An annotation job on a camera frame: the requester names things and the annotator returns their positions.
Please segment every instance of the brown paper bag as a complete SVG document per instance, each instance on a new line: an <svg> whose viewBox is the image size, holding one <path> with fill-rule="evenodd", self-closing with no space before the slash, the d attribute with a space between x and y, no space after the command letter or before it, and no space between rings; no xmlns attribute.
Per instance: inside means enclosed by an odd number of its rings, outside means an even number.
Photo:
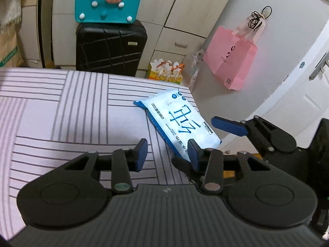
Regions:
<svg viewBox="0 0 329 247"><path fill-rule="evenodd" d="M0 30L0 67L19 67L22 63L15 25L11 24Z"/></svg>

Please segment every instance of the table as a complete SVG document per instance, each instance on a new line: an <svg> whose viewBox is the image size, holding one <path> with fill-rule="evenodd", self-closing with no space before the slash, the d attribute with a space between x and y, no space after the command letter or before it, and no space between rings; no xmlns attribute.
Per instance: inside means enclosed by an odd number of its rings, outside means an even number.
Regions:
<svg viewBox="0 0 329 247"><path fill-rule="evenodd" d="M196 107L187 87L173 83L58 69L0 69L0 234L12 238L24 226L16 205L29 181L81 153L110 154L148 141L141 172L133 184L187 184L170 162L165 144L145 110L133 101L177 88ZM111 186L111 173L101 181Z"/></svg>

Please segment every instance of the black suitcase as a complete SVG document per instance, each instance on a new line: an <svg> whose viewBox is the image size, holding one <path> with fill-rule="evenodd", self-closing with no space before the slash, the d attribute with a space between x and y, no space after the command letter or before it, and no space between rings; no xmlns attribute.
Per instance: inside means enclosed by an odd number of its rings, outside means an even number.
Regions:
<svg viewBox="0 0 329 247"><path fill-rule="evenodd" d="M135 76L147 40L140 21L80 23L76 35L76 70Z"/></svg>

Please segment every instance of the wet wipes package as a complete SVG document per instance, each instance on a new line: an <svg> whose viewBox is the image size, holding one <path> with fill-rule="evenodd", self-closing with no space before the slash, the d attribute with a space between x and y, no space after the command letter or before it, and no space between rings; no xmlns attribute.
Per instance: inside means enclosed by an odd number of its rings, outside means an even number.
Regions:
<svg viewBox="0 0 329 247"><path fill-rule="evenodd" d="M178 89L163 91L134 105L145 108L162 138L180 157L190 160L187 142L194 139L201 148L216 148L221 140L200 113Z"/></svg>

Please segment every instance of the black cable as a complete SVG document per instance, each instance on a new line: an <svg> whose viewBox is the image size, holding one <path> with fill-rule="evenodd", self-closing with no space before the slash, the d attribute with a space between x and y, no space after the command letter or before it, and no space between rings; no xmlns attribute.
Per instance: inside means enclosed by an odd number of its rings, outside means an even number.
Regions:
<svg viewBox="0 0 329 247"><path fill-rule="evenodd" d="M265 17L263 15L263 12L264 10L269 7L271 9L269 15L267 17ZM259 24L260 20L262 19L262 17L264 17L265 19L269 18L269 16L272 14L272 7L270 7L269 5L268 6L265 6L262 10L262 13L258 13L257 11L254 11L251 13L251 16L253 17L249 23L248 23L248 27L255 30L257 28L259 28L261 25L262 25L262 22Z"/></svg>

